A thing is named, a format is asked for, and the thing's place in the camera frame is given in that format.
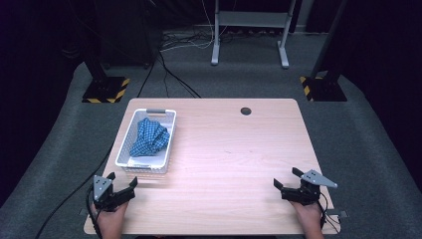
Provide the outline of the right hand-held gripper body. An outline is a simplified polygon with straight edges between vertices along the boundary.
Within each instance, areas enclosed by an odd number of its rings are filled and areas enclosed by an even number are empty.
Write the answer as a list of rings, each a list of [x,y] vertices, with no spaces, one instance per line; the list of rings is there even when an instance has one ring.
[[[283,187],[283,199],[298,202],[300,204],[313,204],[319,201],[320,188],[322,186],[337,188],[335,182],[313,169],[304,172],[299,179],[301,180],[299,188]]]

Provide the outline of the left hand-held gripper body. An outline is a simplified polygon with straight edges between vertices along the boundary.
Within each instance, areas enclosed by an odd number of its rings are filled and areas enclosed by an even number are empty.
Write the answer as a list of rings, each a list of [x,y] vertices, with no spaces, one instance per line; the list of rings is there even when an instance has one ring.
[[[118,206],[126,202],[121,192],[113,191],[112,181],[98,175],[94,176],[93,200],[96,209],[107,212],[115,211]]]

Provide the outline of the white perforated plastic basket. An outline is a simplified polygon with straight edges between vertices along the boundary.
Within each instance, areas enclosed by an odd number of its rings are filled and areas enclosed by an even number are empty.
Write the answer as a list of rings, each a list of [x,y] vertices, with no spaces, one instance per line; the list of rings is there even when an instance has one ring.
[[[177,113],[174,110],[137,109],[131,116],[122,143],[119,146],[115,164],[126,172],[136,173],[165,173],[169,164],[169,154],[172,145],[173,133],[175,130]],[[167,148],[161,150],[154,156],[133,157],[129,151],[137,138],[137,124],[148,118],[156,120],[167,128],[170,139]]]

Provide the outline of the blue checked cloth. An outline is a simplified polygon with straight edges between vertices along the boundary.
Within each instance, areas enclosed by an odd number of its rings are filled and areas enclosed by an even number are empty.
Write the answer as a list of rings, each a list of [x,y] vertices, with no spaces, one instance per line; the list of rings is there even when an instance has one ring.
[[[137,138],[129,154],[133,157],[154,156],[167,148],[170,133],[156,120],[145,118],[137,124]]]

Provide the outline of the person's right hand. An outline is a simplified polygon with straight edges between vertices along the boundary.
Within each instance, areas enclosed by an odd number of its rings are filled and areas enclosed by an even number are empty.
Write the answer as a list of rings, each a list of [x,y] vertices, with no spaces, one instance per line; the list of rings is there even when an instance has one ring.
[[[320,232],[321,210],[317,203],[302,205],[292,202],[296,210],[299,222],[306,233]]]

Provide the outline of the person's left hand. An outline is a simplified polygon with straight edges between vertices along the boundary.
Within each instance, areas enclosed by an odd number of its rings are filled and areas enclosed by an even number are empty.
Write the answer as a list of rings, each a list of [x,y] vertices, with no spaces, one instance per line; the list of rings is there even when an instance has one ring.
[[[96,214],[95,219],[102,232],[121,232],[123,228],[124,215],[128,203],[120,205],[113,212],[99,212]]]

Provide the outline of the black stand with striped base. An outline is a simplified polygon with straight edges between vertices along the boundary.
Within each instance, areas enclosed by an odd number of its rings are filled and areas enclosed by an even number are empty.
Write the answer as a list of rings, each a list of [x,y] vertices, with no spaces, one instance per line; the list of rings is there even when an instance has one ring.
[[[92,81],[83,94],[83,102],[91,104],[118,103],[129,83],[126,77],[109,77],[97,58],[87,36],[80,35],[84,62],[91,73]]]
[[[344,7],[347,0],[341,0],[336,15],[333,19],[332,25],[329,29],[328,35],[317,57],[316,64],[309,77],[300,77],[305,96],[309,102],[346,102],[347,98],[344,95],[338,80],[333,76],[333,71],[327,72],[323,78],[317,76],[320,68],[323,65],[324,58],[327,54],[328,48],[335,34],[338,23],[341,19]]]

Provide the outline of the grey metal desk frame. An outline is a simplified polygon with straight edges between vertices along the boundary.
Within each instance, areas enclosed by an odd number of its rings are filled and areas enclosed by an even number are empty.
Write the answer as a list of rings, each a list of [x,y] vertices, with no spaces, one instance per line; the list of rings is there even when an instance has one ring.
[[[238,12],[222,11],[220,0],[215,0],[214,10],[214,44],[211,65],[217,66],[220,53],[220,27],[258,27],[279,28],[283,30],[282,40],[277,42],[277,48],[283,69],[288,69],[290,63],[286,51],[286,43],[291,27],[297,0],[290,0],[289,10],[286,13],[269,12]]]

